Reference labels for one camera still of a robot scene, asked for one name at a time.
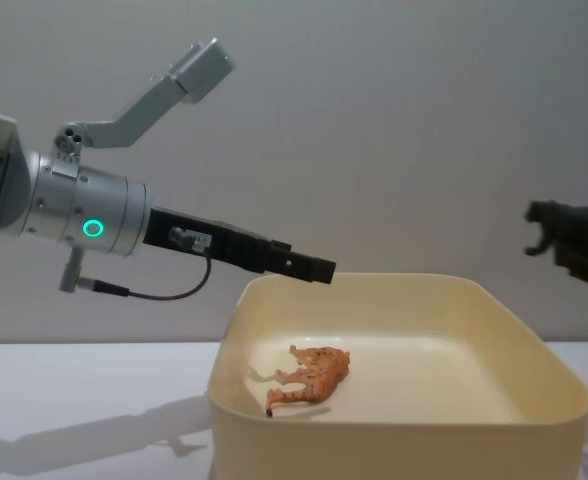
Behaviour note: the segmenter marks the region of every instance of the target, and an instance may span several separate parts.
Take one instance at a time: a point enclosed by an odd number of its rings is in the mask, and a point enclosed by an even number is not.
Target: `black cable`
[[[181,300],[183,298],[191,297],[195,293],[199,292],[207,283],[210,278],[210,273],[212,273],[212,258],[210,257],[207,250],[202,254],[195,254],[202,257],[205,257],[207,267],[205,270],[205,275],[201,281],[196,285],[193,289],[188,292],[180,293],[178,295],[169,295],[169,296],[162,296],[162,295],[148,295],[145,293],[138,293],[132,292],[129,288],[121,287],[120,285],[114,285],[113,283],[103,282],[102,280],[94,280],[91,278],[81,278],[79,280],[78,286],[80,288],[86,288],[92,290],[93,292],[99,293],[107,293],[110,295],[117,295],[120,297],[135,297],[135,298],[142,298],[144,300],[155,300],[159,302],[168,302],[172,300]]]

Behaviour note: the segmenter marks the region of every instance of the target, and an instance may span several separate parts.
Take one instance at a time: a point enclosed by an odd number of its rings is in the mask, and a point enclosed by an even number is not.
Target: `white background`
[[[546,338],[588,338],[588,286],[522,254],[529,201],[588,205],[588,0],[0,0],[0,113],[48,151],[213,36],[238,68],[206,101],[84,161],[341,271],[465,276]],[[67,254],[0,236],[0,341],[214,339],[253,278],[215,264],[167,305],[66,295]],[[161,294],[202,270],[152,247],[85,262]]]

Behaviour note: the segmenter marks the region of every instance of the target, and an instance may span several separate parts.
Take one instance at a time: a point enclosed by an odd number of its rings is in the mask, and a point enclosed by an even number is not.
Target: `dinosaur figurine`
[[[305,387],[293,392],[270,389],[265,405],[268,417],[272,416],[275,403],[320,403],[327,400],[349,373],[350,352],[333,347],[299,350],[295,345],[290,345],[290,353],[296,358],[296,363],[303,367],[290,374],[276,370],[275,379],[281,385],[302,383]]]

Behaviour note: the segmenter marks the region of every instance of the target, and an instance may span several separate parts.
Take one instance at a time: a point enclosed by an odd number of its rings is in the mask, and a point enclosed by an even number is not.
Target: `cream plastic tub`
[[[350,374],[267,418],[290,344],[349,350]],[[217,480],[576,480],[588,421],[588,388],[532,331],[441,275],[253,281],[208,396]]]

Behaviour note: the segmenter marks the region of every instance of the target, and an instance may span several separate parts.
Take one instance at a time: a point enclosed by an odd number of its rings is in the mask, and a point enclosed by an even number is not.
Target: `white table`
[[[550,346],[588,383],[588,343]],[[217,349],[0,345],[0,480],[213,480]]]

